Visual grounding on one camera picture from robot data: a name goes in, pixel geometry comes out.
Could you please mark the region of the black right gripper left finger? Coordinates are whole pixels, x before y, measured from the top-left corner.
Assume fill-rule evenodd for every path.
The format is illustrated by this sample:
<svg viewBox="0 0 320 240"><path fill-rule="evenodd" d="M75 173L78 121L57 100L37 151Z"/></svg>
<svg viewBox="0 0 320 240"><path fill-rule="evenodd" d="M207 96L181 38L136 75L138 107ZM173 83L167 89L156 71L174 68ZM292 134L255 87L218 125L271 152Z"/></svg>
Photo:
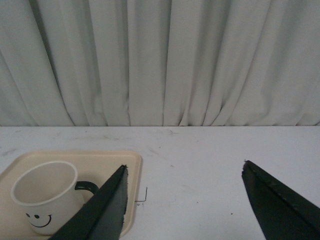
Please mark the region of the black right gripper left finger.
<svg viewBox="0 0 320 240"><path fill-rule="evenodd" d="M51 240L118 240L128 202L128 168L121 165Z"/></svg>

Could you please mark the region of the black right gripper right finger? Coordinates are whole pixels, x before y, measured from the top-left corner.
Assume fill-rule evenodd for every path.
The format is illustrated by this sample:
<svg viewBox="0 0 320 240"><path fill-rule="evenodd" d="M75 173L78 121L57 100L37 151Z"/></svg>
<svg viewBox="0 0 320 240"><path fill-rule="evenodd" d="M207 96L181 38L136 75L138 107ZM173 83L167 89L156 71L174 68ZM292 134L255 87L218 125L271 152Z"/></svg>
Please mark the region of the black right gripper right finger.
<svg viewBox="0 0 320 240"><path fill-rule="evenodd" d="M255 163L243 165L245 190L267 240L318 240L320 208Z"/></svg>

